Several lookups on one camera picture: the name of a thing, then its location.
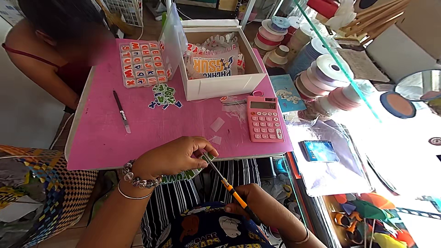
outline pink calculator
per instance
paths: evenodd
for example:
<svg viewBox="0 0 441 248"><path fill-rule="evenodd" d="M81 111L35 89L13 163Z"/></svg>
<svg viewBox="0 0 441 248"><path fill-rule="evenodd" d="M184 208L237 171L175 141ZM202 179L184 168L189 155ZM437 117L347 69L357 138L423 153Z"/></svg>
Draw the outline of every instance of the pink calculator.
<svg viewBox="0 0 441 248"><path fill-rule="evenodd" d="M248 96L247 115L252 142L285 142L277 98Z"/></svg>

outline round mirror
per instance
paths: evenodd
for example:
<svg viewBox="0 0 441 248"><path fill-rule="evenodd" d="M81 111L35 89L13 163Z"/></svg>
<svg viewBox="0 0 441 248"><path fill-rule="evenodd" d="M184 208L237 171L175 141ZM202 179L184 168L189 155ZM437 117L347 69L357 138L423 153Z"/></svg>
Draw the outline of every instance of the round mirror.
<svg viewBox="0 0 441 248"><path fill-rule="evenodd" d="M416 72L401 79L395 92L410 101L430 101L441 97L441 70Z"/></svg>

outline silver bangle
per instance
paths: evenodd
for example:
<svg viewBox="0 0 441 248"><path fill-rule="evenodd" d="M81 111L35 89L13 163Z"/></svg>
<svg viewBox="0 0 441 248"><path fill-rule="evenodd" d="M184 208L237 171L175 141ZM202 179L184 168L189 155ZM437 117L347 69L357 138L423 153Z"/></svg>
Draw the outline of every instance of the silver bangle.
<svg viewBox="0 0 441 248"><path fill-rule="evenodd" d="M120 192L125 198L129 198L129 199L132 199L132 200L141 200L141 199L145 199L145 198L151 196L152 193L153 193L153 191L152 191L152 192L150 192L150 194L148 194L148 195L146 195L146 196L143 196L143 197L140 197L140 198L130 197L130 196L124 194L124 193L121 191L121 189L120 189L120 183L121 183L121 181L118 183L118 191L119 191L119 192Z"/></svg>
<svg viewBox="0 0 441 248"><path fill-rule="evenodd" d="M306 225L303 222L301 222L301 223L305 226L306 238L304 240L300 241L300 242L294 242L294 244L303 244L303 243L305 243L305 242L307 242L309 240L309 230L308 230L308 228L306 227Z"/></svg>

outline pink table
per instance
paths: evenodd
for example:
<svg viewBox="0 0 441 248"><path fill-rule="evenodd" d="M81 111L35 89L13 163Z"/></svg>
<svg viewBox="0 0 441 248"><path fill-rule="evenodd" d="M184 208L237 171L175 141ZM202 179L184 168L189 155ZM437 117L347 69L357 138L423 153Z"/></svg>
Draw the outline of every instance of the pink table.
<svg viewBox="0 0 441 248"><path fill-rule="evenodd" d="M219 98L186 101L179 69L167 84L176 89L175 98L181 101L182 108L171 105L165 110L160 107L150 109L148 105L154 98L152 88L126 89L123 86L117 51L115 47L113 52L108 53L106 62L96 66L89 75L66 146L69 170L122 167L147 150L186 135L207 139L215 135L221 137L220 145L213 143L219 159L268 157L292 151L284 122L284 143L255 143L250 141L248 123L242 123L241 128L236 117L229 118L222 111ZM265 68L257 50L254 53ZM124 129L112 89L118 93L131 134ZM268 76L256 90L263 91L266 97L275 98ZM244 99L246 96L238 95L237 98ZM214 132L210 125L218 117L225 123Z"/></svg>

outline pink scissor handle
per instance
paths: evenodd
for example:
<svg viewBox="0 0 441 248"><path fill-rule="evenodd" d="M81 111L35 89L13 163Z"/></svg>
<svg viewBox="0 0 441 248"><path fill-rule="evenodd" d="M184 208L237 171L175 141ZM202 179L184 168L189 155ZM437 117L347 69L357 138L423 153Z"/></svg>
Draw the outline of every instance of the pink scissor handle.
<svg viewBox="0 0 441 248"><path fill-rule="evenodd" d="M251 92L250 95L251 95L251 96L255 96L255 97L263 97L263 91L261 91L261 90L255 90L255 91Z"/></svg>

